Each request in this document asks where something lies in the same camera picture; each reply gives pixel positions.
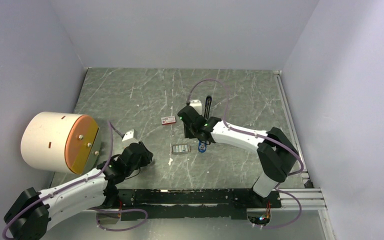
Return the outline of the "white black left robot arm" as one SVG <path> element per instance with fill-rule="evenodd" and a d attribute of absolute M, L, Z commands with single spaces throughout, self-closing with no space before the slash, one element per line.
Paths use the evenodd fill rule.
<path fill-rule="evenodd" d="M 134 171 L 151 164 L 153 153 L 139 142 L 110 156 L 86 174 L 62 185 L 36 191 L 24 190 L 4 216 L 5 240 L 39 240 L 58 223 L 84 211 L 120 207 L 117 184 Z"/>

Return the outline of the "grey staple strips tray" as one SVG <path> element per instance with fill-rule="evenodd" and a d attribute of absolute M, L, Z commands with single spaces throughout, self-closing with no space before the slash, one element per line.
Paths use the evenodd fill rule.
<path fill-rule="evenodd" d="M 191 147 L 189 144 L 174 144 L 171 146 L 171 152 L 174 155 L 186 154 L 191 152 Z"/>

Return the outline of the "white red staple box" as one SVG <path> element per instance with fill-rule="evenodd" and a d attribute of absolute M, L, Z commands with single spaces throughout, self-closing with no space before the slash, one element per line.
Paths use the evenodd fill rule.
<path fill-rule="evenodd" d="M 166 116 L 161 118 L 161 124 L 163 126 L 165 125 L 171 125 L 176 123 L 176 117 L 175 116 Z"/>

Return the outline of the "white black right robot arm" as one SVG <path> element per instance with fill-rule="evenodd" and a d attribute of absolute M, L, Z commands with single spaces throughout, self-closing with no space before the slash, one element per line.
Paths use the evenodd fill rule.
<path fill-rule="evenodd" d="M 239 127 L 218 117 L 208 119 L 192 106 L 178 112 L 183 122 L 185 137 L 209 144 L 227 144 L 257 154 L 262 174 L 252 186 L 250 202 L 262 207 L 269 194 L 280 183 L 285 182 L 299 158 L 299 152 L 283 131 L 272 127 L 269 131 Z"/>

